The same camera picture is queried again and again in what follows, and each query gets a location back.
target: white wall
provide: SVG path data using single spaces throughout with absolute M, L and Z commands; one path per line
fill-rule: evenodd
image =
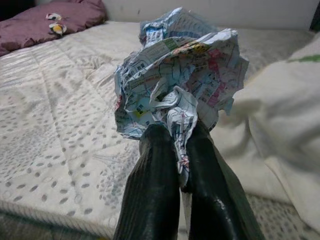
M 110 20 L 151 20 L 177 7 L 217 26 L 309 29 L 319 0 L 103 0 Z

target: bed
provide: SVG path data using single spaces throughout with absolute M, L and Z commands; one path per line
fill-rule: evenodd
M 92 235 L 83 239 L 113 235 L 138 159 L 138 142 L 116 132 L 114 70 L 140 48 L 138 33 L 138 23 L 109 21 L 0 57 L 0 239 L 36 239 L 37 222 L 48 224 L 41 239 L 80 234 L 49 225 Z M 250 60 L 246 79 L 313 38 L 298 30 L 238 33 Z M 266 239 L 320 239 L 292 205 L 247 197 Z

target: purple pillow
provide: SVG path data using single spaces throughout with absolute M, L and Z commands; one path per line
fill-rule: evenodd
M 48 20 L 47 14 L 56 13 L 61 20 Z M 102 0 L 54 0 L 30 8 L 13 18 L 0 21 L 0 56 L 11 51 L 57 39 L 50 24 L 65 25 L 65 34 L 83 31 L 103 23 L 107 13 Z

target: white mattress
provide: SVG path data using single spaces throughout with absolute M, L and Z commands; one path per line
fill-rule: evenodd
M 108 22 L 0 57 L 0 210 L 113 234 L 138 159 L 138 142 L 116 132 L 113 72 L 138 34 L 138 23 Z M 311 38 L 240 29 L 247 78 Z

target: crumpled newspaper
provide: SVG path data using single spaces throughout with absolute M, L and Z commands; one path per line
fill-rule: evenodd
M 115 71 L 117 131 L 139 139 L 150 124 L 166 126 L 182 188 L 189 177 L 187 141 L 198 118 L 211 130 L 218 111 L 228 112 L 243 88 L 249 62 L 240 57 L 237 35 L 180 7 L 142 22 L 142 49 Z

